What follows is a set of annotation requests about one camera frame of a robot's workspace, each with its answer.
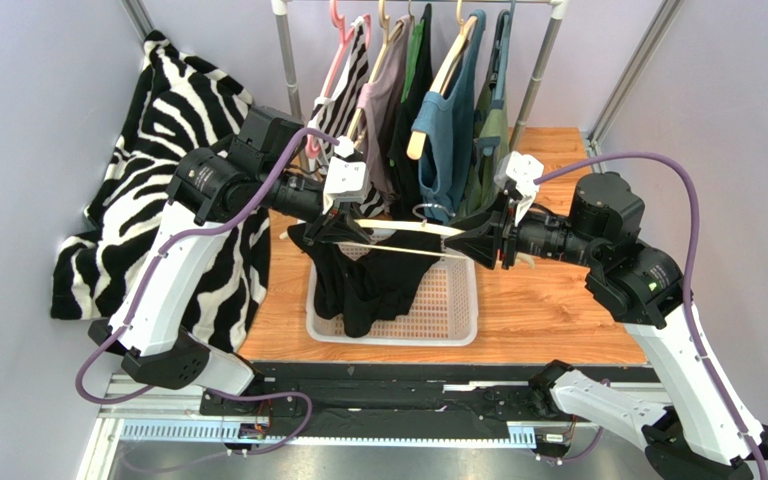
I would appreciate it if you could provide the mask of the black white striped tank top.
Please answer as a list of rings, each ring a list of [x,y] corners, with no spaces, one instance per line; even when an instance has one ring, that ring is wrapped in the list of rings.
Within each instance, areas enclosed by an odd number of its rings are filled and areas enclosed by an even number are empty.
[[[310,128],[322,131],[334,138],[343,136],[348,132],[362,97],[363,87],[369,81],[372,72],[372,63],[367,48],[367,41],[370,37],[367,19],[367,16],[359,16],[352,22],[351,27],[354,30],[354,35],[348,44],[348,60],[343,66],[332,94],[316,99],[312,118],[308,123]],[[381,177],[383,171],[374,164],[378,161],[375,155],[379,153],[379,149],[369,145],[371,135],[372,131],[369,131],[358,145],[358,149],[364,154],[369,180],[372,184],[366,199],[359,206],[359,211],[365,218],[384,214],[387,203],[386,198],[375,186],[375,178]]]

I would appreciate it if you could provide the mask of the cream plastic hanger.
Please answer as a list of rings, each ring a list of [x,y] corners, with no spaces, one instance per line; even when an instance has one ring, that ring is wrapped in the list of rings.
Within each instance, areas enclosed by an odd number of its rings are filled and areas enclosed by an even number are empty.
[[[385,218],[355,218],[363,227],[374,229],[373,244],[357,243],[320,243],[314,245],[335,245],[351,248],[363,248],[367,251],[382,250],[418,256],[466,259],[467,257],[454,250],[447,249],[444,240],[461,233],[461,230],[450,226],[434,224],[429,221],[404,221]],[[306,222],[313,220],[295,219],[285,225],[278,234],[278,240],[289,242],[292,233],[300,235],[302,244]]]

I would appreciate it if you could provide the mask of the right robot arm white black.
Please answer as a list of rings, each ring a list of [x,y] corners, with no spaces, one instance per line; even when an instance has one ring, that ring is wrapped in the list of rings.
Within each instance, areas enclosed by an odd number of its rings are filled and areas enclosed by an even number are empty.
[[[460,224],[445,244],[487,268],[527,254],[587,269],[586,290],[645,353],[669,403],[634,397],[555,360],[533,376],[540,416],[574,415],[640,449],[664,479],[749,479],[749,461],[768,461],[768,425],[757,421],[715,362],[696,309],[686,309],[683,273],[664,251],[639,237],[643,200],[615,173],[589,174],[565,216],[530,212],[515,220],[499,196],[490,210]]]

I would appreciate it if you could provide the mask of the pink plastic hanger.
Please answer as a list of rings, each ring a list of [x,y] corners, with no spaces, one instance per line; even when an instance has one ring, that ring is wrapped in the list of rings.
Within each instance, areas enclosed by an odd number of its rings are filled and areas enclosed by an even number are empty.
[[[331,17],[332,24],[337,29],[338,33],[338,47],[337,51],[335,53],[335,56],[331,62],[331,65],[329,67],[324,85],[321,89],[320,96],[330,96],[333,92],[334,87],[336,86],[337,79],[340,76],[340,73],[343,69],[343,66],[345,65],[346,61],[348,60],[348,44],[350,40],[353,38],[354,30],[351,27],[352,22],[357,18],[355,18],[353,21],[348,22],[346,18],[343,15],[340,15],[338,12],[338,2],[335,0],[331,0],[329,2],[329,14]],[[369,35],[371,30],[371,16],[369,14],[360,15],[360,16],[367,16],[368,19],[367,27],[369,28]]]

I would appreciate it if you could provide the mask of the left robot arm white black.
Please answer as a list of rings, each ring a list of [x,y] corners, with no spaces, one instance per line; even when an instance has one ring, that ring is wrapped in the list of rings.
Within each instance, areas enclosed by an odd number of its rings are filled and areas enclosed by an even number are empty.
[[[370,181],[354,142],[331,139],[326,178],[288,170],[308,137],[320,130],[270,107],[251,109],[240,130],[192,150],[179,162],[148,259],[118,311],[95,321],[90,338],[121,355],[122,369],[149,387],[196,385],[230,396],[254,381],[252,367],[185,330],[184,312],[196,285],[230,231],[257,208],[294,217],[309,243],[369,241],[359,205]]]

